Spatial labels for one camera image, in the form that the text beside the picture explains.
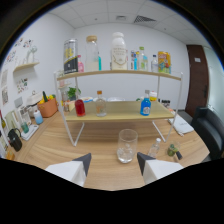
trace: shelf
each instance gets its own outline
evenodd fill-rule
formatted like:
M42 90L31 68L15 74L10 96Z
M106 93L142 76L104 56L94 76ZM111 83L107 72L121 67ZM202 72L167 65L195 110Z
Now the shelf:
M40 62L34 62L34 63L28 63L28 64L23 64L23 65L19 65L14 69L14 72L25 69L25 68L30 68L30 67L34 67L35 65L39 64Z
M157 101L151 102L151 111L149 116L140 114L140 101L119 101L106 102L107 115L105 117L96 116L96 106L94 102L85 103L86 115L77 117L75 108L65 116L66 121L76 122L110 122L110 121L147 121L156 119L173 118L174 115Z
M170 79L181 80L181 78L169 75L167 73L155 73L155 72L144 72L135 70L105 70L105 71L94 71L94 72L74 72L64 75L63 77L57 78L57 80L70 79L74 77L82 77L88 75L102 75L102 74L114 74L114 73L126 73L126 74L141 74L141 75L154 75L158 77L165 77Z
M65 87L69 86L69 85L71 85L71 83L65 84L64 86L59 86L58 89L63 89Z

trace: chair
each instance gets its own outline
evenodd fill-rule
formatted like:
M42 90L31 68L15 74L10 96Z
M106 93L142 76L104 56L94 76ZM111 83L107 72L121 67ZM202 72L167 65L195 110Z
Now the chair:
M48 166L45 170L83 187L91 161L91 153L70 162Z
M211 160L221 159L224 151L224 123L207 107L197 107L191 126L210 151Z

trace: door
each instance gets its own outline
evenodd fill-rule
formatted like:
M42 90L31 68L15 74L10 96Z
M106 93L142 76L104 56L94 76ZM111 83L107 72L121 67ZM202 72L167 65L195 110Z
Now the door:
M197 106L206 106L209 78L206 56L201 45L187 45L190 64L190 84L185 111L194 116Z

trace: table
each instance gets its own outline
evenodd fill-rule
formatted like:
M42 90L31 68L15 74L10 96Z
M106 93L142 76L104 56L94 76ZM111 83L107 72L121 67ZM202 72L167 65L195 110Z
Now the table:
M167 134L170 124L167 120L156 120L163 134ZM72 135L77 135L81 123L68 122ZM22 141L23 147L15 152L15 161L46 169L49 165L68 162L88 153L92 154L88 176L84 187L100 190L123 190L140 188L145 185L139 168L137 155L127 164L122 164L116 155L118 133L122 129L134 129L138 132L137 152L148 153L150 146L160 135L151 121L133 122L90 122L86 123L76 147L71 145L62 116L56 112L51 118L44 118L37 132L29 141ZM181 144L182 160L176 155L166 154L169 140ZM179 162L182 166L202 162L209 151L196 132L181 137L173 129L168 142L161 142L157 159Z

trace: box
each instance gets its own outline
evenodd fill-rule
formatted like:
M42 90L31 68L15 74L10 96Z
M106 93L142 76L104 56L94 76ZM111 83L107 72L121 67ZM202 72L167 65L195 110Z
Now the box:
M42 104L38 103L37 106L42 117L51 117L58 111L56 98Z

